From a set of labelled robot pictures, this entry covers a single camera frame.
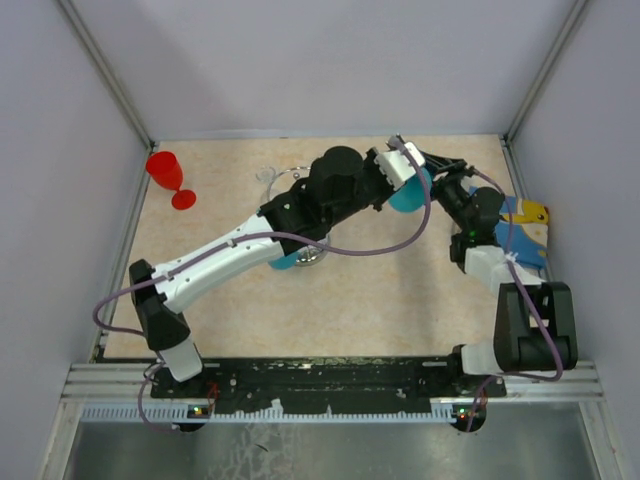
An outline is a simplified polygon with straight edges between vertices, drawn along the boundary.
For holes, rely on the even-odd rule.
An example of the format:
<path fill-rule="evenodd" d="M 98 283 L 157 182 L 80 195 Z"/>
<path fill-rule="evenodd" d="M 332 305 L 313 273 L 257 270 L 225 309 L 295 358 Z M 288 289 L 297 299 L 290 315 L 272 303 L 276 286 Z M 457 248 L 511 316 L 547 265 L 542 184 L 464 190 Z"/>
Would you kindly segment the red wine glass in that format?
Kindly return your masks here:
<path fill-rule="evenodd" d="M 176 155 L 169 151 L 152 154 L 146 161 L 145 170 L 160 187 L 172 191 L 171 205 L 176 210 L 188 210 L 194 206 L 197 196 L 194 191 L 183 189 L 184 174 Z"/>

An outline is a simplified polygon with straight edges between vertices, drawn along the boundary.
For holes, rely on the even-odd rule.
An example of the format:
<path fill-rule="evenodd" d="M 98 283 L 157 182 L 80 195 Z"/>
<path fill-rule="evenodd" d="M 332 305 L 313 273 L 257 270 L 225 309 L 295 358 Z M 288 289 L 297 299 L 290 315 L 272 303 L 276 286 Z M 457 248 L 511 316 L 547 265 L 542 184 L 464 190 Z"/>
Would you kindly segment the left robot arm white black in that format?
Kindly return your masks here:
<path fill-rule="evenodd" d="M 368 207 L 380 209 L 412 179 L 419 182 L 423 197 L 430 197 L 419 149 L 398 136 L 388 146 L 365 155 L 351 147 L 332 147 L 311 163 L 305 177 L 226 235 L 164 264 L 139 260 L 131 265 L 132 302 L 143 336 L 175 381 L 185 382 L 203 370 L 183 315 L 200 296 L 306 245 L 327 250 L 323 241 L 334 226 Z"/>

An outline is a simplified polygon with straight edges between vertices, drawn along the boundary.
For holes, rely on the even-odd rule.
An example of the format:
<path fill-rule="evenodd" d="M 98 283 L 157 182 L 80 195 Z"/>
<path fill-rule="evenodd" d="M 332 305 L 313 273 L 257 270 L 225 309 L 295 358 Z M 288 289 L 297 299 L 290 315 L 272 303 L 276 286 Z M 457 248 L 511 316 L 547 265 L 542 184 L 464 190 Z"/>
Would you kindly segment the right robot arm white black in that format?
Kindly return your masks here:
<path fill-rule="evenodd" d="M 489 343 L 455 348 L 459 370 L 479 375 L 470 407 L 457 415 L 458 429 L 471 433 L 485 417 L 488 387 L 505 377 L 557 382 L 578 360 L 573 300 L 562 282 L 546 282 L 516 261 L 509 242 L 500 243 L 495 228 L 514 213 L 504 190 L 493 179 L 474 191 L 464 180 L 479 170 L 462 159 L 427 154 L 427 171 L 434 180 L 431 198 L 458 227 L 452 235 L 450 259 L 463 273 L 481 282 L 497 299 L 493 339 Z"/>

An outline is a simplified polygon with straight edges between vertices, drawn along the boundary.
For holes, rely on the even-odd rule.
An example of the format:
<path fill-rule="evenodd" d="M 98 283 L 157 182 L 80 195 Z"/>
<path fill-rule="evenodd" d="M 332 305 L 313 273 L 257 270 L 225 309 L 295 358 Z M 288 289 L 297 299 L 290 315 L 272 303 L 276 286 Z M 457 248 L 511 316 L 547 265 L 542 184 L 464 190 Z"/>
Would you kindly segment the blue wine glass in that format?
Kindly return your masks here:
<path fill-rule="evenodd" d="M 287 270 L 296 265 L 298 259 L 298 253 L 292 253 L 286 256 L 282 256 L 276 260 L 268 262 L 268 265 L 274 270 Z"/>
<path fill-rule="evenodd" d="M 426 203 L 426 194 L 417 174 L 397 190 L 389 199 L 389 205 L 397 212 L 412 213 Z"/>

